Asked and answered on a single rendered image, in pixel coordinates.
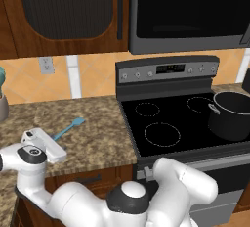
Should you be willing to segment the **teal plant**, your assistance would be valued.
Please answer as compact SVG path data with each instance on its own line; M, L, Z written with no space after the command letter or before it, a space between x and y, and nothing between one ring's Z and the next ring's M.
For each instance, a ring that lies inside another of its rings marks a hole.
M0 67L0 98L2 98L2 85L4 84L5 79L6 79L6 72L2 67Z

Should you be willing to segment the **brown drawer front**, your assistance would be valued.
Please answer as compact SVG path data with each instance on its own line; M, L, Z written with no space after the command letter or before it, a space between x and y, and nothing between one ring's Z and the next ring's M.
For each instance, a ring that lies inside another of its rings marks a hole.
M133 179L133 165L129 164L118 167L48 177L45 179L45 188L50 193L54 193L60 187L60 185L66 182L75 182L74 180L76 177L94 177L98 174L102 176L101 181L85 184L84 186L87 187L97 197L104 199L106 194L116 185Z

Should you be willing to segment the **black and grey stove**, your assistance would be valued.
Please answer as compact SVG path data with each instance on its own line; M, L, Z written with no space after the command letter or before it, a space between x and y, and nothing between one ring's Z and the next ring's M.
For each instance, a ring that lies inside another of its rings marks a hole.
M138 59L115 65L116 98L137 157L133 179L152 196L158 189L152 167L160 158L190 163L250 154L250 135L242 141L228 141L208 127L208 105L214 97L212 78L218 66L218 57L205 55ZM250 163L203 172L217 181L218 196L211 204L193 206L190 216L199 227L224 224L250 181Z

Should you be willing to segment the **black cooking pot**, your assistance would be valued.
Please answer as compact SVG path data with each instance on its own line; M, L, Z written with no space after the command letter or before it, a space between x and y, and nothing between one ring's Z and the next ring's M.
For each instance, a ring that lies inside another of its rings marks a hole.
M216 93L208 126L218 137L229 141L242 141L250 135L250 96L239 92Z

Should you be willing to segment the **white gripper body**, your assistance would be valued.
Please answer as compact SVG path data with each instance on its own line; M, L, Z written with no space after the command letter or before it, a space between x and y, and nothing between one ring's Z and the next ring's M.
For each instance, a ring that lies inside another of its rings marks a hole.
M42 140L50 163L62 162L66 159L66 151L50 136L44 135L42 136Z

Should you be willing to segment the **black object on worktop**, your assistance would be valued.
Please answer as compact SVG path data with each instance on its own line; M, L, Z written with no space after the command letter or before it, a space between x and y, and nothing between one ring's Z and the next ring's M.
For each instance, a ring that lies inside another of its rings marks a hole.
M242 89L250 94L250 68L246 71L244 80L242 82Z

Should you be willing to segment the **brown cupboard door, dark panel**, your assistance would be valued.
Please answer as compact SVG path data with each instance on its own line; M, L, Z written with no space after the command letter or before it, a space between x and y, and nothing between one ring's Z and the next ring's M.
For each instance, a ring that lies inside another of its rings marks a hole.
M117 39L117 0L3 0L18 58L125 52L129 0L123 0L123 38Z

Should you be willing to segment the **blue spatula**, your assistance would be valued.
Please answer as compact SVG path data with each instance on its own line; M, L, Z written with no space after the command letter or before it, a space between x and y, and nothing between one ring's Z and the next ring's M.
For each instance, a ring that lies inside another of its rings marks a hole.
M54 141L57 141L58 139L60 139L64 133L66 133L68 130L70 130L72 127L74 126L79 126L80 124L82 124L85 121L85 119L83 117L78 117L76 118L66 129L64 129L63 131L61 131L60 133L56 134L55 136L52 137L52 139Z

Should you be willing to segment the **plain brown cupboard door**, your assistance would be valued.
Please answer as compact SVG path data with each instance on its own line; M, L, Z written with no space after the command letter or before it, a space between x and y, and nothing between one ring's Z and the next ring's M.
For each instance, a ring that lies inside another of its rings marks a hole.
M18 57L4 1L0 0L0 60Z

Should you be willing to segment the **black and grey microwave oven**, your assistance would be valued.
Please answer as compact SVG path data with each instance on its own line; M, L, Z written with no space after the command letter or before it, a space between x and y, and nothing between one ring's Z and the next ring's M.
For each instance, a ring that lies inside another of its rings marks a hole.
M130 0L129 51L250 47L250 0Z

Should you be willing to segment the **grey wall socket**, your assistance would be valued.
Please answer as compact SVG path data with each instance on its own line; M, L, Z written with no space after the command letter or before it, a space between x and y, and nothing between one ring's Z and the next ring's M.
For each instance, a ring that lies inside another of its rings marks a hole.
M39 67L42 74L54 74L53 59L51 57L39 57Z

